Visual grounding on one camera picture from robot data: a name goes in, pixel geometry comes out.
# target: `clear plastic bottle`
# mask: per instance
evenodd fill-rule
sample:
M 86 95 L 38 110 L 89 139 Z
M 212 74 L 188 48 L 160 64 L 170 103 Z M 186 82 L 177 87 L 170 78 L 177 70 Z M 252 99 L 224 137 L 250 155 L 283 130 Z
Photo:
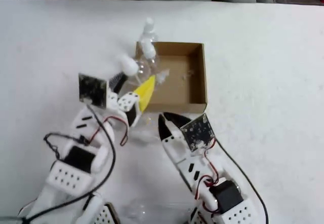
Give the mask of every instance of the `clear plastic bottle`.
M 151 198 L 136 199 L 125 208 L 123 216 L 136 224 L 178 224 L 188 220 L 193 208 L 192 203 L 159 203 Z
M 150 39 L 143 39 L 141 41 L 143 55 L 140 61 L 145 61 L 144 63 L 148 64 L 152 74 L 158 73 L 159 59 L 156 55 L 155 47 L 153 46 Z
M 127 80 L 128 84 L 133 86 L 140 86 L 152 74 L 148 61 L 145 58 L 135 61 L 128 55 L 122 55 L 119 57 L 119 61 L 123 73 L 129 77 Z
M 144 29 L 139 41 L 141 42 L 144 39 L 149 39 L 151 43 L 158 41 L 158 36 L 155 33 L 154 21 L 152 18 L 147 18 L 145 21 Z

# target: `robotic arm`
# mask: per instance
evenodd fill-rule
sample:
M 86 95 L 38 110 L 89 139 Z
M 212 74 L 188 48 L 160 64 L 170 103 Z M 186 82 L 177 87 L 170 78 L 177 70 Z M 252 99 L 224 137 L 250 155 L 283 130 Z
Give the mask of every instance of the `robotic arm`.
M 111 90 L 104 80 L 79 75 L 80 101 L 87 105 L 72 123 L 72 136 L 52 165 L 46 184 L 23 223 L 119 223 L 111 204 L 104 200 L 106 180 L 115 163 L 114 130 L 109 119 L 134 127 L 153 93 L 155 76 L 121 98 L 123 77 Z
M 167 155 L 197 200 L 189 223 L 268 224 L 263 200 L 216 139 L 206 114 L 194 120 L 173 113 L 160 114 L 158 131 Z M 222 154 L 215 152 L 217 147 Z M 263 207 L 266 221 L 256 206 Z

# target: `white table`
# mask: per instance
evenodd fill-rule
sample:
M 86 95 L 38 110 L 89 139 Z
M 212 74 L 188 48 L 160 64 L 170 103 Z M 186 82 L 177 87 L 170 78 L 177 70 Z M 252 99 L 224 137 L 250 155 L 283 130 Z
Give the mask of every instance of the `white table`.
M 82 107 L 77 73 L 118 71 L 113 57 L 134 54 L 147 16 L 160 41 L 205 44 L 208 116 L 270 223 L 322 223 L 323 7 L 194 2 L 0 0 L 0 215 L 41 190 L 54 160 L 42 138 Z M 158 141 L 117 153 L 118 211 L 135 197 L 192 200 Z

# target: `yellow plastic piece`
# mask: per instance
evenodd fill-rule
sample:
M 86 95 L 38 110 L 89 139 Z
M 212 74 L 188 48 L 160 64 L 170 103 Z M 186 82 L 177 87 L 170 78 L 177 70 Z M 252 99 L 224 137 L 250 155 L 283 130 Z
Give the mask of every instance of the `yellow plastic piece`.
M 144 112 L 151 100 L 154 91 L 154 85 L 155 76 L 151 76 L 134 91 L 140 97 L 139 106 L 142 112 Z

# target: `open cardboard box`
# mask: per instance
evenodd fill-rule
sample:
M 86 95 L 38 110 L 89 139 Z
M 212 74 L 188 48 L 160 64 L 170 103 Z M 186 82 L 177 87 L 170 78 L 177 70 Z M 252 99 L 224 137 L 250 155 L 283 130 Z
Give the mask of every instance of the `open cardboard box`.
M 159 70 L 170 74 L 153 93 L 146 111 L 203 113 L 207 106 L 204 45 L 200 43 L 154 43 Z M 136 58 L 142 51 L 136 46 Z

